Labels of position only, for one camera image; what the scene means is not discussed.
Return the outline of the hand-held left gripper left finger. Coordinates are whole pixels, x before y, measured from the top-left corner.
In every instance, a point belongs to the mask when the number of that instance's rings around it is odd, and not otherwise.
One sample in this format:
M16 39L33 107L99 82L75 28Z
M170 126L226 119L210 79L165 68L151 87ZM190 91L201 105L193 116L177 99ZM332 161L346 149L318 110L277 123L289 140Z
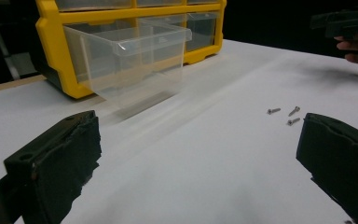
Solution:
M99 119L85 111L62 119L4 160L12 221L61 224L100 159Z

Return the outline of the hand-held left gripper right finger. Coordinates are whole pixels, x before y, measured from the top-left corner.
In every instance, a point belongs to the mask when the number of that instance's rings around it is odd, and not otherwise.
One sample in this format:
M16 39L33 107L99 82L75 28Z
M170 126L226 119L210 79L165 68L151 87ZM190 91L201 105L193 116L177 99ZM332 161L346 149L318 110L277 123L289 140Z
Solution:
M358 224L358 130L338 119L309 113L296 159L311 180Z

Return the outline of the yellow drawer organizer cabinet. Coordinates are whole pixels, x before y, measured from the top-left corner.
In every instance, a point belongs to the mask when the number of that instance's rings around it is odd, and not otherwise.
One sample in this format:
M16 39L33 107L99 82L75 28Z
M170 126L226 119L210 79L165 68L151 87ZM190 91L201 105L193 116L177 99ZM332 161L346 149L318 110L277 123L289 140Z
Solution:
M87 8L80 10L61 10L56 0L35 0L39 18L35 28L46 56L47 67L52 71L44 76L66 95L79 99L92 94L76 80L70 52L63 31L65 24L90 23L103 24L115 20L127 19L136 23L138 18L155 16L172 16L179 14L212 13L217 14L213 33L213 43L201 49L187 49L185 63L197 63L215 54L222 48L223 20L227 0L206 0L205 2L179 0L177 4L152 3L142 6L138 0L126 0L123 8Z

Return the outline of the clear plastic storage drawer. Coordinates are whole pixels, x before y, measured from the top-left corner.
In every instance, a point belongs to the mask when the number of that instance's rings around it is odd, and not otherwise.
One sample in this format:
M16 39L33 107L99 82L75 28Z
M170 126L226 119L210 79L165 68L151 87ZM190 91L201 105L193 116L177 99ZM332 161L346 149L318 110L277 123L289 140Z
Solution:
M154 21L75 23L63 30L77 82L120 107L175 92L192 39L187 28Z

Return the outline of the grey metal stand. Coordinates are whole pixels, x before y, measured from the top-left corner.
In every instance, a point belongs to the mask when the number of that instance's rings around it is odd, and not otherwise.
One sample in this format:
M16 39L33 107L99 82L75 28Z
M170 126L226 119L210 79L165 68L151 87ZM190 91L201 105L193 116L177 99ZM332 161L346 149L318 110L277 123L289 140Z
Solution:
M31 56L18 38L19 24L10 0L0 0L0 54L12 80L37 75Z

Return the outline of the white table cover sheet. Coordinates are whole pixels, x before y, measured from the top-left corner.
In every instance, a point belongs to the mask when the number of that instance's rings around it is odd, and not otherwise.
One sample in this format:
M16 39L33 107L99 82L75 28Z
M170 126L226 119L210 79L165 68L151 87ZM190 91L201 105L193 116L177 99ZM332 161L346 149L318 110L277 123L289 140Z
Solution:
M281 111L269 115L273 108ZM355 64L226 41L185 67L179 92L141 112L98 96L71 100L40 78L15 81L0 86L0 175L6 157L85 110L99 117L103 154L63 224L346 221L296 160L296 147L309 112L358 128Z

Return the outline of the group of clear plastic drawers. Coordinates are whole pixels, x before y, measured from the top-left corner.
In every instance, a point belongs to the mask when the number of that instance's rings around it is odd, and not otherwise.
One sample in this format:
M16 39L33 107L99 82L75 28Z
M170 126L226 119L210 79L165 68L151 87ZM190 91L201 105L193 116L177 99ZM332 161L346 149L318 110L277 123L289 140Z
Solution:
M226 0L53 0L66 23L164 19L192 32L186 51L220 47Z

